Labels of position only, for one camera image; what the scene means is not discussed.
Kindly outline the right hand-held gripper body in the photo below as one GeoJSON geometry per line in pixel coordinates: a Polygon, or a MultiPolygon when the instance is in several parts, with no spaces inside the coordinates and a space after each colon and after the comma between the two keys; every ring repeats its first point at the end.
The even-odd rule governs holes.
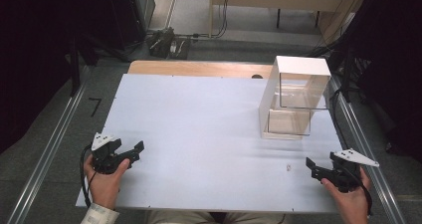
{"type": "Polygon", "coordinates": [[[352,189],[361,186],[360,165],[369,165],[378,167],[379,163],[369,157],[350,148],[341,151],[333,151],[338,157],[338,166],[332,169],[320,167],[320,178],[328,179],[340,192],[346,193],[352,189]]]}

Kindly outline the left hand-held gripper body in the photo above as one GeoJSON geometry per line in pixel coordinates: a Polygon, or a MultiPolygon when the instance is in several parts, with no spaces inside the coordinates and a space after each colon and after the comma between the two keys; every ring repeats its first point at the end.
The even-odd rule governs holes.
{"type": "MultiPolygon", "coordinates": [[[[112,142],[116,140],[113,135],[96,133],[91,147],[93,155],[93,167],[101,174],[115,173],[119,165],[128,158],[123,157],[123,153],[118,154],[112,151],[112,142]]],[[[129,166],[137,160],[129,160],[129,166]]]]}

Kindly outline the person's left hand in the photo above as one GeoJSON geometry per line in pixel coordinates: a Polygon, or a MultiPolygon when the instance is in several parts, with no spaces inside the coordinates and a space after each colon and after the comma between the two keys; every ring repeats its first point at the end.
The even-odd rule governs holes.
{"type": "Polygon", "coordinates": [[[90,154],[84,163],[84,172],[89,182],[92,200],[95,204],[114,210],[119,193],[120,181],[130,162],[125,159],[112,174],[101,174],[93,168],[93,156],[90,154]]]}

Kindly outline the person's right hand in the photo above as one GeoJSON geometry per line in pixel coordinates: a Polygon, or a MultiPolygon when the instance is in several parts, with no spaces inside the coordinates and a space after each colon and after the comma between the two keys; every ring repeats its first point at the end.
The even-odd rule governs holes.
{"type": "Polygon", "coordinates": [[[326,178],[321,184],[333,198],[344,224],[368,224],[368,202],[361,187],[342,193],[326,178]]]}

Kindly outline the small clear plastic drawer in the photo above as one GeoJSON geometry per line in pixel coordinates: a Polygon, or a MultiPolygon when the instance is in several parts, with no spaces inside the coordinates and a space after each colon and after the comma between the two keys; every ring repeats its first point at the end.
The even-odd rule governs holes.
{"type": "Polygon", "coordinates": [[[300,110],[270,111],[266,132],[285,135],[309,135],[312,113],[300,110]]]}

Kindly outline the person's left sleeve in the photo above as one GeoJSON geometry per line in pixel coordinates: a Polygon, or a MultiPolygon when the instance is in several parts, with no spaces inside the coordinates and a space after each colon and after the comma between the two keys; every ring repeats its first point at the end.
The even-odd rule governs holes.
{"type": "Polygon", "coordinates": [[[114,224],[119,213],[92,203],[81,224],[114,224]]]}

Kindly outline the large clear plastic drawer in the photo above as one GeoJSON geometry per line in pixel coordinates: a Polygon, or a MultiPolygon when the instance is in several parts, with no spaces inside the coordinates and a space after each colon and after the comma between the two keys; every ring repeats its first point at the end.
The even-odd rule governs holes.
{"type": "Polygon", "coordinates": [[[324,93],[330,75],[281,73],[280,107],[286,109],[325,110],[324,93]]]}

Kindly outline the person's legs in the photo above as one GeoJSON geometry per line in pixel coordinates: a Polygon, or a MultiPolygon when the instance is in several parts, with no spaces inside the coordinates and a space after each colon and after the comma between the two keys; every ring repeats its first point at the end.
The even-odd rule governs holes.
{"type": "Polygon", "coordinates": [[[286,214],[148,211],[145,224],[288,224],[286,214]]]}

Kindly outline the black metal stand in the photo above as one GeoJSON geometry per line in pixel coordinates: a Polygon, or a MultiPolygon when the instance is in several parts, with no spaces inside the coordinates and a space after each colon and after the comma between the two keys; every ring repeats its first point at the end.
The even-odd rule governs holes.
{"type": "Polygon", "coordinates": [[[347,103],[350,102],[350,93],[358,92],[358,89],[352,88],[350,86],[352,67],[354,64],[354,50],[351,46],[348,46],[345,50],[345,55],[343,59],[343,71],[342,79],[340,83],[339,92],[342,94],[343,98],[347,103]]]}
{"type": "Polygon", "coordinates": [[[95,66],[98,62],[98,55],[94,49],[95,39],[89,33],[74,32],[70,36],[70,71],[73,97],[81,85],[79,57],[82,57],[88,66],[95,66]]]}

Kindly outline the dark power strip bundle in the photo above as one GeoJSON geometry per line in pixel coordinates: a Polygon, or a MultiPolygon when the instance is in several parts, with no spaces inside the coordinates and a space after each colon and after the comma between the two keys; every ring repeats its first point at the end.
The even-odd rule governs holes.
{"type": "Polygon", "coordinates": [[[172,60],[186,60],[191,46],[189,37],[179,37],[174,30],[167,29],[154,32],[146,39],[149,54],[153,57],[172,60]]]}

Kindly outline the dark curtain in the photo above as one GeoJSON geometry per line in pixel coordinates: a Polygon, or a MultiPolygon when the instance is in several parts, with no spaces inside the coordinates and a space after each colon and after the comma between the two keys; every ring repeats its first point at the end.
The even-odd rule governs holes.
{"type": "Polygon", "coordinates": [[[393,146],[422,163],[422,0],[363,0],[328,63],[369,62],[357,85],[393,121],[393,146]]]}
{"type": "Polygon", "coordinates": [[[0,153],[71,79],[70,36],[94,0],[0,0],[0,153]]]}

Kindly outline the black cabinet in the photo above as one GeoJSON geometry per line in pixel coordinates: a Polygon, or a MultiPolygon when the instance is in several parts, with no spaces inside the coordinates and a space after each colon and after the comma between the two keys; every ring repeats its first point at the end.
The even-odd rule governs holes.
{"type": "Polygon", "coordinates": [[[155,0],[111,0],[119,48],[142,42],[146,37],[155,0]]]}

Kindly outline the metal floor rail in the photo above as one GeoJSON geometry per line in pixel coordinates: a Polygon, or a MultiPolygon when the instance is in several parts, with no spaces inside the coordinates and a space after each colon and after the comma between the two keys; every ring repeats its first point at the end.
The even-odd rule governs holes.
{"type": "Polygon", "coordinates": [[[86,85],[82,84],[71,97],[66,99],[66,105],[60,114],[60,118],[54,122],[54,129],[44,146],[43,152],[34,164],[31,175],[27,178],[6,224],[24,223],[85,90],[86,85]]]}
{"type": "MultiPolygon", "coordinates": [[[[339,77],[333,77],[329,82],[329,87],[333,95],[333,101],[331,101],[330,105],[332,108],[332,118],[338,130],[342,146],[354,148],[363,155],[378,160],[378,156],[373,151],[372,145],[353,109],[353,105],[348,103],[343,96],[341,79],[339,77]]],[[[388,224],[407,224],[399,207],[398,200],[383,173],[382,167],[367,167],[366,173],[371,178],[376,196],[388,219],[388,224]]]]}

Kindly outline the white drawer cabinet frame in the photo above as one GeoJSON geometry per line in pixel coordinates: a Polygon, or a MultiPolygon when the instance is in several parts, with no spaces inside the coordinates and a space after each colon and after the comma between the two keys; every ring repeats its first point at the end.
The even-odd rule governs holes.
{"type": "Polygon", "coordinates": [[[307,75],[330,75],[325,59],[321,58],[305,58],[305,57],[289,57],[277,56],[268,78],[267,85],[259,105],[259,121],[262,138],[276,138],[276,139],[302,139],[304,136],[309,136],[312,129],[312,119],[316,112],[324,110],[304,110],[304,109],[286,109],[280,107],[280,88],[279,79],[281,73],[288,74],[307,74],[307,75]],[[270,111],[282,110],[300,110],[310,111],[312,118],[310,122],[309,135],[285,135],[285,134],[271,134],[266,132],[268,117],[270,111]]]}

